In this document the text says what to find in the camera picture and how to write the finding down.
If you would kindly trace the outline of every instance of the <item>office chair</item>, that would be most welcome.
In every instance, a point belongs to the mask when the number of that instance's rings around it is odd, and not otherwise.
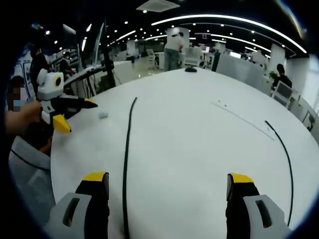
[[[292,94],[293,89],[287,86],[282,81],[279,81],[276,89],[272,94],[272,98],[282,104],[284,107],[288,108]]]
[[[195,50],[194,47],[185,48],[185,66],[196,66],[199,67],[201,62],[200,55],[198,55],[198,51]]]
[[[149,69],[152,69],[156,66],[154,51],[152,49],[147,49],[146,52],[148,54],[148,60],[150,64]]]

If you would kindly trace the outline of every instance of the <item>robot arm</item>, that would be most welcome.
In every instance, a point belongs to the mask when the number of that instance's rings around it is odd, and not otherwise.
[[[70,133],[71,128],[63,114],[69,108],[95,108],[98,105],[90,99],[82,99],[76,96],[68,96],[63,93],[63,73],[52,72],[42,69],[38,75],[38,99],[42,106],[41,117],[54,129],[61,133]]]

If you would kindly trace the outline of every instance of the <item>ceiling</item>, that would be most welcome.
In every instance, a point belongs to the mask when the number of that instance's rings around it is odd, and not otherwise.
[[[299,48],[283,37],[259,26],[242,21],[204,17],[175,20],[155,26],[151,25],[154,22],[177,16],[222,14],[262,23],[288,36],[301,47],[305,48],[306,51],[312,51],[311,45],[305,45],[305,41],[301,39],[295,25],[277,4],[276,0],[170,0],[170,2],[180,5],[180,7],[164,12],[148,11],[147,13],[143,13],[140,10],[136,10],[136,8],[145,2],[146,0],[112,2],[106,0],[69,0],[63,2],[58,0],[49,5],[48,9],[43,9],[41,13],[37,14],[38,22],[43,25],[44,31],[50,30],[50,34],[43,37],[44,40],[41,44],[54,52],[58,51],[60,47],[68,47],[67,44],[69,44],[70,41],[67,42],[65,40],[66,37],[62,30],[62,24],[64,23],[77,31],[79,43],[84,37],[87,37],[85,50],[92,51],[100,26],[105,18],[106,25],[108,26],[107,35],[109,36],[109,38],[106,39],[107,44],[110,44],[133,30],[135,30],[136,33],[123,38],[119,43],[123,40],[126,41],[128,38],[141,39],[142,37],[150,37],[150,35],[159,35],[159,32],[165,34],[164,31],[174,25],[190,29],[190,37],[196,37],[197,39],[199,39],[201,35],[195,35],[195,33],[207,33],[208,30],[209,33],[225,36],[230,36],[230,33],[233,33],[232,37],[249,42],[253,42],[253,39],[255,39],[253,43],[267,49],[271,49],[271,44],[274,42],[278,45],[283,44],[286,46],[287,57],[294,54],[304,56]],[[45,14],[47,11],[60,12],[61,14],[52,20],[47,18]],[[86,32],[86,28],[90,24],[92,24],[91,30]],[[211,36],[208,36],[208,38],[221,39],[221,37]],[[253,45],[239,41],[237,41],[237,43],[242,47],[254,47]]]

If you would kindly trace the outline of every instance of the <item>ceiling light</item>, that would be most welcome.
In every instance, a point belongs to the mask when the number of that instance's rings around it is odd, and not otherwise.
[[[92,26],[92,24],[90,24],[90,25],[88,26],[88,28],[86,29],[86,31],[90,31],[90,30],[91,30],[91,26]]]
[[[159,38],[159,37],[165,37],[167,35],[162,35],[162,36],[153,36],[153,37],[149,37],[149,38],[146,38],[145,41],[147,40],[151,40],[151,39],[156,39],[156,38]]]
[[[82,42],[82,51],[84,51],[85,43],[86,43],[86,39],[84,39]]]
[[[247,46],[245,46],[245,48],[246,48],[247,50],[250,50],[250,51],[256,51],[255,49],[252,49],[252,48],[247,47]]]
[[[121,39],[123,39],[124,37],[127,37],[127,36],[129,36],[129,35],[131,35],[131,34],[133,34],[133,33],[135,33],[136,31],[134,30],[134,31],[130,31],[129,33],[126,33],[125,35],[123,35],[123,36],[120,36],[119,37],[119,39],[116,39],[117,41],[118,40],[121,40]]]
[[[217,41],[217,42],[221,42],[221,43],[226,43],[226,41],[221,41],[221,40],[216,40],[216,39],[212,39],[212,41]]]
[[[247,22],[247,23],[262,27],[264,29],[267,29],[269,31],[272,31],[273,33],[276,33],[277,35],[280,35],[281,37],[285,38],[286,40],[288,40],[289,42],[294,44],[296,47],[298,47],[303,53],[307,53],[307,51],[305,49],[303,49],[298,43],[296,43],[295,41],[293,41],[292,39],[290,39],[286,35],[282,34],[281,32],[279,32],[279,31],[277,31],[277,30],[275,30],[275,29],[273,29],[273,28],[271,28],[269,26],[261,24],[259,22],[248,20],[248,19],[241,18],[241,17],[236,17],[236,16],[217,15],[217,14],[186,15],[186,16],[178,16],[178,17],[169,18],[169,19],[165,19],[165,20],[162,20],[162,21],[157,21],[157,22],[152,23],[152,26],[158,25],[158,24],[161,24],[161,23],[164,23],[164,22],[168,22],[168,21],[188,19],[188,18],[198,18],[198,17],[225,18],[225,19],[232,19],[232,20]]]
[[[223,35],[217,35],[217,34],[211,34],[211,36],[217,36],[217,37],[224,37],[224,38],[228,38],[228,39],[232,39],[232,40],[236,40],[236,41],[241,41],[241,42],[245,42],[247,44],[250,44],[250,45],[253,45],[253,46],[257,46],[265,51],[268,51],[268,52],[271,52],[271,50],[263,47],[263,46],[260,46],[260,45],[257,45],[253,42],[250,42],[250,41],[245,41],[245,40],[242,40],[242,39],[238,39],[238,38],[235,38],[235,37],[231,37],[231,36],[223,36]]]

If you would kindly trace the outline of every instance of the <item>white round table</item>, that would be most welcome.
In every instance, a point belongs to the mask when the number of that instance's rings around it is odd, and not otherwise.
[[[135,80],[93,98],[99,105],[55,132],[51,176],[55,201],[91,172],[110,174],[109,235],[123,237],[122,180],[129,111],[135,97],[128,158],[127,204],[133,239],[226,238],[227,174],[251,177],[285,213],[294,177],[294,229],[319,188],[319,147],[282,105],[237,80],[198,68]],[[99,119],[98,112],[109,117]]]

